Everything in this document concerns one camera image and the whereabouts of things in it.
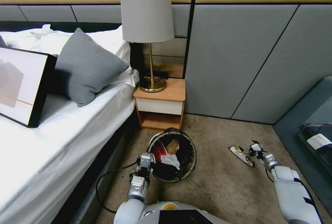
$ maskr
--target black trash can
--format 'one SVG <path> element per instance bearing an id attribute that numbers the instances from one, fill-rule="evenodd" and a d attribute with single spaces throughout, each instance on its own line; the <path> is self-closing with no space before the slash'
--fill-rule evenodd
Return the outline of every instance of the black trash can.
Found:
<path id="1" fill-rule="evenodd" d="M 176 183 L 185 179 L 196 164 L 196 150 L 194 143 L 183 131 L 176 128 L 168 128 L 163 133 L 153 137 L 147 153 L 153 154 L 154 145 L 159 141 L 166 147 L 173 139 L 179 143 L 179 149 L 175 155 L 180 163 L 180 170 L 173 165 L 156 162 L 153 165 L 153 175 L 164 183 Z"/>

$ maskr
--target power cord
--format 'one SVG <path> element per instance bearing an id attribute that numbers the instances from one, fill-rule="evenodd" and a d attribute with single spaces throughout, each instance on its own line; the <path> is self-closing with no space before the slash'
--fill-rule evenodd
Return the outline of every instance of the power cord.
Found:
<path id="1" fill-rule="evenodd" d="M 274 181 L 270 178 L 269 174 L 267 173 L 267 169 L 265 169 L 265 173 L 266 173 L 267 177 L 270 179 L 270 181 L 274 183 Z"/>
<path id="2" fill-rule="evenodd" d="M 108 175 L 108 174 L 111 174 L 111 173 L 113 173 L 113 172 L 117 172 L 117 171 L 120 171 L 120 170 L 123 170 L 123 169 L 127 169 L 127 168 L 129 168 L 129 167 L 135 165 L 136 163 L 137 163 L 137 161 L 135 161 L 134 163 L 132 163 L 132 164 L 130 164 L 130 165 L 127 165 L 127 166 L 125 166 L 125 167 L 122 167 L 122 168 L 119 168 L 119 169 L 115 169 L 115 170 L 111 170 L 111 171 L 109 171 L 109 172 L 106 172 L 106 173 L 105 173 L 104 175 L 102 175 L 101 177 L 99 177 L 99 179 L 98 179 L 98 181 L 97 181 L 97 183 L 96 183 L 96 197 L 97 197 L 97 200 L 98 200 L 99 204 L 103 207 L 103 209 L 105 209 L 105 210 L 107 210 L 108 212 L 111 212 L 111 213 L 113 213 L 113 214 L 116 214 L 116 213 L 117 213 L 116 211 L 111 210 L 111 209 L 109 209 L 108 207 L 106 207 L 106 206 L 103 204 L 103 202 L 101 201 L 101 199 L 100 199 L 100 197 L 99 197 L 99 195 L 98 195 L 98 184 L 99 184 L 100 180 L 101 180 L 104 176 L 106 176 L 106 175 Z"/>

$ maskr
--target lamp shade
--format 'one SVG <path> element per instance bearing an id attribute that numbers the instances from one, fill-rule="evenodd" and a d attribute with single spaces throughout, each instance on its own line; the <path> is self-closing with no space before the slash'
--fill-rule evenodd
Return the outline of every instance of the lamp shade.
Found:
<path id="1" fill-rule="evenodd" d="M 123 39 L 159 43 L 174 38 L 171 0 L 120 0 Z"/>

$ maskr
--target red wrapper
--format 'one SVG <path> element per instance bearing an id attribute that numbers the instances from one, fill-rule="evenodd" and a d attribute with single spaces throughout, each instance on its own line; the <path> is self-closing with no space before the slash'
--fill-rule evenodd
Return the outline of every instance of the red wrapper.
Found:
<path id="1" fill-rule="evenodd" d="M 155 155 L 157 162 L 162 162 L 160 156 L 167 155 L 165 146 L 161 142 L 157 142 L 153 147 L 153 154 Z"/>

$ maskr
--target bed frame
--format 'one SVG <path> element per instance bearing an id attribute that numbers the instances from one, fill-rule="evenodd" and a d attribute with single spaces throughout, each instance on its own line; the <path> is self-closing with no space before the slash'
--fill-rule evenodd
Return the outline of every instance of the bed frame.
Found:
<path id="1" fill-rule="evenodd" d="M 64 32 L 74 32 L 81 28 L 84 32 L 96 32 L 117 29 L 121 24 L 85 23 L 85 22 L 20 22 L 0 21 L 0 31 L 20 31 L 31 28 L 41 28 L 43 24 L 51 24 L 51 29 Z M 130 66 L 144 74 L 142 44 L 130 43 Z M 139 128 L 135 111 L 113 134 L 104 145 L 85 172 L 73 192 L 62 206 L 52 224 L 93 224 L 101 206 L 95 196 L 95 185 L 98 178 L 107 171 L 116 169 L 124 151 L 126 142 Z M 109 190 L 113 175 L 104 177 L 99 182 L 99 196 L 104 200 Z"/>

